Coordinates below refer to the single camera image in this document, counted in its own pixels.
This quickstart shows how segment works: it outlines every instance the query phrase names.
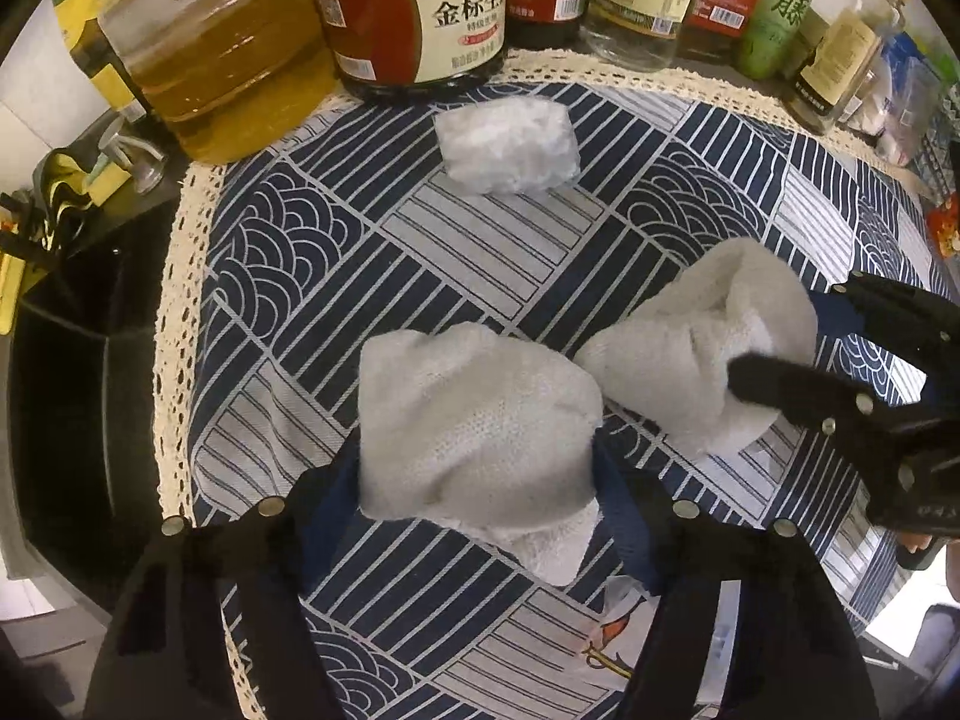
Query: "green bottle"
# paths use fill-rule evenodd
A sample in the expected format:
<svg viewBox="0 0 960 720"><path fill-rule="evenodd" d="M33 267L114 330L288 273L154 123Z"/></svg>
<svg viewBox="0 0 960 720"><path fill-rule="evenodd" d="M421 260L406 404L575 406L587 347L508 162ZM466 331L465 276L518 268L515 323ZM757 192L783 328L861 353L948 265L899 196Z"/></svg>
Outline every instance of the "green bottle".
<svg viewBox="0 0 960 720"><path fill-rule="evenodd" d="M769 79L784 61L811 0L758 0L737 49L736 69L748 79Z"/></svg>

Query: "tissue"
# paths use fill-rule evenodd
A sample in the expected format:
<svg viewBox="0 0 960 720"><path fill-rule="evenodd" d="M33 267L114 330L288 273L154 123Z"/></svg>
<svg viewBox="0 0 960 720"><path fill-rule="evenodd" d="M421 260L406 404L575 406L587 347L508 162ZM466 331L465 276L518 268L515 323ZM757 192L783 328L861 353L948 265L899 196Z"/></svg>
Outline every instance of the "tissue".
<svg viewBox="0 0 960 720"><path fill-rule="evenodd" d="M512 97L443 111L434 118L446 172L464 189L536 191L580 172L566 106Z"/></svg>

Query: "table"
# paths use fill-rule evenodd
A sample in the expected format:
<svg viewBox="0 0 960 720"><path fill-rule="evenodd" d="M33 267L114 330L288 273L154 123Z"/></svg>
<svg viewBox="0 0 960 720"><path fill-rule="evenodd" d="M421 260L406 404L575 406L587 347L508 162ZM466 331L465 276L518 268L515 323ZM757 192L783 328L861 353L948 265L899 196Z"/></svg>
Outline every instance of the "table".
<svg viewBox="0 0 960 720"><path fill-rule="evenodd" d="M579 179L462 196L443 173L433 114L526 94L568 105ZM487 86L462 101L347 106L227 171L189 425L198 522L238 517L333 456L357 423L371 335L483 322L572 356L733 236L762 241L813 290L859 269L947 294L919 201L803 134L673 95L574 83ZM821 338L816 362L892 403L923 386L861 338ZM853 627L875 615L894 541L867 523L865 491L826 437L781 420L739 457L692 463L616 405L605 427L625 456L714 517L795 521ZM602 522L577 579L556 589L459 533L357 515L304 613L356 720L596 720L619 694L564 679L563 666L619 567ZM227 595L243 659L237 616Z"/></svg>

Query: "white folded towel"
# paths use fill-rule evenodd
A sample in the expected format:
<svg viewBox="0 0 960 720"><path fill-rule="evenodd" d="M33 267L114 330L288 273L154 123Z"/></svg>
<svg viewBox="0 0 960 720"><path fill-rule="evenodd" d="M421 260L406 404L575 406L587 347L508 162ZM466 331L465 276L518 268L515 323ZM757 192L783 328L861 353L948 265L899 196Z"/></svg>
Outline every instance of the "white folded towel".
<svg viewBox="0 0 960 720"><path fill-rule="evenodd" d="M747 351L809 365L817 316L800 279L758 242L709 250L626 319L583 345L576 362L603 394L654 420L688 456L728 457L778 412L727 390L727 363Z"/></svg>
<svg viewBox="0 0 960 720"><path fill-rule="evenodd" d="M400 330L360 355L360 509L424 517L573 581L596 525L596 381L563 355L459 324Z"/></svg>
<svg viewBox="0 0 960 720"><path fill-rule="evenodd" d="M570 114L554 100L488 100L443 111L433 124L446 172L477 194L542 191L580 172Z"/></svg>

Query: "cooking oil bottle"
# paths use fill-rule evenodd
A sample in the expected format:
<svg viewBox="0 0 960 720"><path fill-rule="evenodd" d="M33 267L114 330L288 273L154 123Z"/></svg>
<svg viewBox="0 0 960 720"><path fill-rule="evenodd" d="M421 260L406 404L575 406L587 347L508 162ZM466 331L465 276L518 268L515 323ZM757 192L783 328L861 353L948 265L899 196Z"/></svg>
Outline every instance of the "cooking oil bottle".
<svg viewBox="0 0 960 720"><path fill-rule="evenodd" d="M333 87L313 0L104 2L104 34L193 159L269 146Z"/></svg>

